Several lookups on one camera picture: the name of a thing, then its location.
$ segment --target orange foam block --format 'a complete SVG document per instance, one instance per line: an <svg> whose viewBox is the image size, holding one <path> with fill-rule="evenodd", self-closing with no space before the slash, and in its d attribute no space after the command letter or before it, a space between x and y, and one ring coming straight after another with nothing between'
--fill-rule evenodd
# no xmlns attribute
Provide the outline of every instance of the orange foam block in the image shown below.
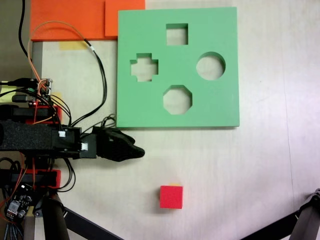
<svg viewBox="0 0 320 240"><path fill-rule="evenodd" d="M143 10L146 8L145 0L106 0L105 1L105 36L118 38L118 11Z"/></svg>
<svg viewBox="0 0 320 240"><path fill-rule="evenodd" d="M145 0L31 0L30 33L46 21L63 21L88 40L115 40L118 11L143 10ZM78 34L68 26L49 23L37 30L33 41L74 41Z"/></svg>

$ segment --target red block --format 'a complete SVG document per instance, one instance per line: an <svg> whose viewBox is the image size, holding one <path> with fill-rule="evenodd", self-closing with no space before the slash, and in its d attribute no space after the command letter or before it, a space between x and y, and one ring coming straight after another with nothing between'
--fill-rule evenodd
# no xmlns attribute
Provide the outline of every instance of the red block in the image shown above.
<svg viewBox="0 0 320 240"><path fill-rule="evenodd" d="M182 186L161 186L160 187L160 208L182 209L183 205Z"/></svg>

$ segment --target green shape sorter board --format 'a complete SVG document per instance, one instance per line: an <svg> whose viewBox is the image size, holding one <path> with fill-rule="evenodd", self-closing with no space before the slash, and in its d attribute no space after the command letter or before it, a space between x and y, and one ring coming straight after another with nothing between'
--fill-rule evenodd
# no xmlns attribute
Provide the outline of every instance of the green shape sorter board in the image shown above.
<svg viewBox="0 0 320 240"><path fill-rule="evenodd" d="M167 45L167 29L187 29L187 42ZM128 10L118 14L117 127L239 126L237 9ZM196 65L212 53L224 64L216 80L202 78ZM158 64L151 81L138 81L131 64L139 56ZM192 106L171 114L164 95L183 87Z"/></svg>

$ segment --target white table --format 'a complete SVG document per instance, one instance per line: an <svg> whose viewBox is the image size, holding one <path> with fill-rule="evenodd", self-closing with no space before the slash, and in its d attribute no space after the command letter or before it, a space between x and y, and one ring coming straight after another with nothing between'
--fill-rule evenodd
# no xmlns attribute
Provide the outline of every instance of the white table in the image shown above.
<svg viewBox="0 0 320 240"><path fill-rule="evenodd" d="M238 11L240 127L125 131L145 157L72 161L77 181L60 194L65 206L126 240L237 240L297 210L320 186L320 1L146 0L147 9L229 6ZM116 110L117 42L92 45L109 90L84 128ZM74 119L101 101L88 50L44 42L41 71ZM159 187L170 183L184 186L182 210L159 209ZM38 226L35 239L42 235Z"/></svg>

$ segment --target orange cable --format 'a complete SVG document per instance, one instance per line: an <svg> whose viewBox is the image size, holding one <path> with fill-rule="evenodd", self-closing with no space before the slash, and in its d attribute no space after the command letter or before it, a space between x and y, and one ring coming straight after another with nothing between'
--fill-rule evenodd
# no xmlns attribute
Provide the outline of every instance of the orange cable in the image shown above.
<svg viewBox="0 0 320 240"><path fill-rule="evenodd" d="M29 64L30 64L30 66L31 66L31 69L32 69L32 71L33 71L33 73L34 73L34 75L35 75L35 77L36 77L36 79L37 79L38 82L40 82L41 79L40 79L40 76L39 76L39 74L38 74L35 66L33 65L32 61L31 61L31 56L30 56L31 39L32 39L32 37L34 36L34 34L36 33L36 31L37 31L40 27L42 27L42 26L44 26L44 25L46 25L46 24L52 24L52 23L67 25L67 26L69 26L70 28L72 28L73 30L75 30L76 33L77 33L83 40L85 39L85 37L81 34L81 32L80 32L77 28L75 28L74 26L72 26L70 23L67 23L67 22L64 22L64 21L55 21L55 20L54 20L54 21L45 21L45 22L39 24L38 26L36 26L35 29L32 31L32 33L30 34L30 37L29 37L28 46L27 46L27 56L28 56L28 61L29 61Z"/></svg>
<svg viewBox="0 0 320 240"><path fill-rule="evenodd" d="M52 119L52 116L51 116L51 117L48 117L48 118L46 118L46 119L44 119L44 120L41 120L41 121L36 121L36 122L32 123L32 125L34 125L34 124L40 124L40 123L46 122L46 121L48 121L48 120L50 120L50 119Z"/></svg>

